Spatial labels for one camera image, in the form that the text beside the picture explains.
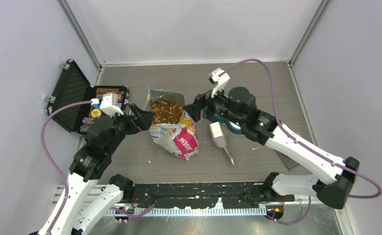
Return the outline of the white yellow pet food bag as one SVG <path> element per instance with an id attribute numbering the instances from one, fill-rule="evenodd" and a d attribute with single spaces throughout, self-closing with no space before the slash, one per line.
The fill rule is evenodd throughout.
<path id="1" fill-rule="evenodd" d="M 177 106 L 186 105 L 182 93 L 163 89 L 148 89 L 144 109 L 151 110 L 151 105 L 157 101 L 171 102 Z M 152 140 L 175 157 L 188 161 L 199 152 L 195 122 L 190 115 L 183 111 L 177 123 L 168 124 L 165 121 L 153 123 L 149 129 Z"/>

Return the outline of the metal food scoop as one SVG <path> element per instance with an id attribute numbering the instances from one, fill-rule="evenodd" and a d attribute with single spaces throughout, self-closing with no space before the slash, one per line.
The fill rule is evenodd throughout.
<path id="1" fill-rule="evenodd" d="M 228 159 L 230 160 L 231 164 L 235 166 L 235 161 L 230 154 L 227 147 L 229 146 L 231 139 L 225 128 L 220 122 L 213 122 L 209 125 L 209 130 L 212 136 L 213 143 L 218 148 L 221 148 L 225 151 Z"/>

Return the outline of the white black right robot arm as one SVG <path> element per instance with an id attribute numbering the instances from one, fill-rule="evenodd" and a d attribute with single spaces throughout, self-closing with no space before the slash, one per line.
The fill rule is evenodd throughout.
<path id="1" fill-rule="evenodd" d="M 229 94 L 211 93 L 199 94 L 184 106 L 194 121 L 200 120 L 202 110 L 207 118 L 218 115 L 238 125 L 247 139 L 288 156 L 311 172 L 294 176 L 271 173 L 263 187 L 267 200 L 296 194 L 316 197 L 334 209 L 344 208 L 356 180 L 352 172 L 359 168 L 357 159 L 332 155 L 279 124 L 273 115 L 257 108 L 255 96 L 244 87 L 232 88 Z"/>

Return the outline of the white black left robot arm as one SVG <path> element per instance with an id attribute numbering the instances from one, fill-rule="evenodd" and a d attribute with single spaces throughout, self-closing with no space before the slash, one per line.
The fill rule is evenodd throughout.
<path id="1" fill-rule="evenodd" d="M 129 202 L 134 195 L 133 182 L 117 174 L 89 206 L 82 209 L 90 191 L 97 185 L 111 157 L 128 135 L 148 130 L 154 114 L 129 104 L 132 115 L 112 106 L 103 109 L 85 136 L 85 145 L 74 155 L 65 178 L 64 192 L 37 235 L 87 235 L 105 213 L 119 201 Z"/>

